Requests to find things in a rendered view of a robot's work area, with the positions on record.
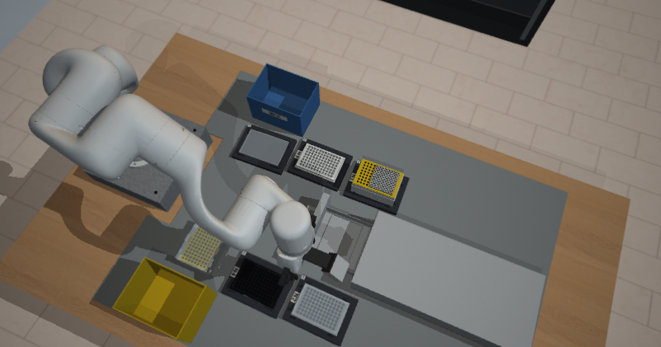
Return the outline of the yellow open-top bin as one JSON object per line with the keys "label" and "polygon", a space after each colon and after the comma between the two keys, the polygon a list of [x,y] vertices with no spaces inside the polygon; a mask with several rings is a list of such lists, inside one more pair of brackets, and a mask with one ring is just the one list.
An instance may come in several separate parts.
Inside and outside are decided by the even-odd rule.
{"label": "yellow open-top bin", "polygon": [[152,325],[142,323],[169,335],[160,326],[177,335],[170,337],[191,343],[218,294],[207,285],[150,260],[158,268],[148,260],[143,258],[112,308],[141,321],[131,316],[133,313]]}

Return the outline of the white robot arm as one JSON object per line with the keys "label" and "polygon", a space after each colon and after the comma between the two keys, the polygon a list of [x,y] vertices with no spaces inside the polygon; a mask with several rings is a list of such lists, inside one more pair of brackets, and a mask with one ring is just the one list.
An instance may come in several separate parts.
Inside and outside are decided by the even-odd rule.
{"label": "white robot arm", "polygon": [[218,240],[239,251],[250,250],[270,222],[285,255],[309,251],[304,260],[322,267],[334,281],[343,281],[349,263],[337,253],[311,248],[308,209],[268,176],[253,175],[223,220],[215,218],[201,193],[207,144],[132,94],[138,85],[131,63],[109,45],[93,51],[64,49],[45,65],[43,86],[49,97],[29,118],[30,131],[106,180],[117,180],[128,167],[150,164],[176,182],[190,217]]}

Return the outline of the blue open-top bin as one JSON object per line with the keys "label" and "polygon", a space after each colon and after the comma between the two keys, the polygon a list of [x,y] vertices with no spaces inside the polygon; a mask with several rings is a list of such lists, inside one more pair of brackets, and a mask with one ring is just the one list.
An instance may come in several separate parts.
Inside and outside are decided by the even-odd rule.
{"label": "blue open-top bin", "polygon": [[319,82],[267,63],[246,98],[253,118],[303,137],[320,105]]}

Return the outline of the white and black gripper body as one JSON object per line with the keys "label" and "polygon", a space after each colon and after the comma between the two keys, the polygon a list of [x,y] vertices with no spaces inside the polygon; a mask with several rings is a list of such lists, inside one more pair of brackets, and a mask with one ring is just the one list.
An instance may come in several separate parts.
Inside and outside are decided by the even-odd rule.
{"label": "white and black gripper body", "polygon": [[[306,253],[308,253],[308,252],[309,251],[307,251]],[[302,263],[304,261],[303,256],[305,254],[303,254],[301,256],[287,256],[278,247],[278,250],[277,250],[277,253],[276,253],[276,260],[277,260],[278,267],[280,267],[282,269],[284,267],[289,268],[292,273],[296,274],[302,266]]]}

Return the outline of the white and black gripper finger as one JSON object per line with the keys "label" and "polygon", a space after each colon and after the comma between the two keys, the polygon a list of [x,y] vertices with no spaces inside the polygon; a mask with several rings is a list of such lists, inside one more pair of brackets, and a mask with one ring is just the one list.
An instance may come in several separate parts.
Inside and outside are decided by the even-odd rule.
{"label": "white and black gripper finger", "polygon": [[290,271],[289,268],[284,267],[281,277],[279,279],[279,283],[278,283],[279,286],[283,287],[285,284],[288,284],[290,280],[293,281],[293,279],[298,280],[298,275],[293,274],[291,271],[290,272],[289,271]]}
{"label": "white and black gripper finger", "polygon": [[[311,215],[311,220],[312,220],[312,226],[313,226],[313,228],[315,228],[315,227],[316,227],[316,224],[315,224],[316,216],[312,214],[312,215]],[[314,237],[314,239],[313,239],[313,244],[314,244],[314,243],[315,243],[315,237]]]}

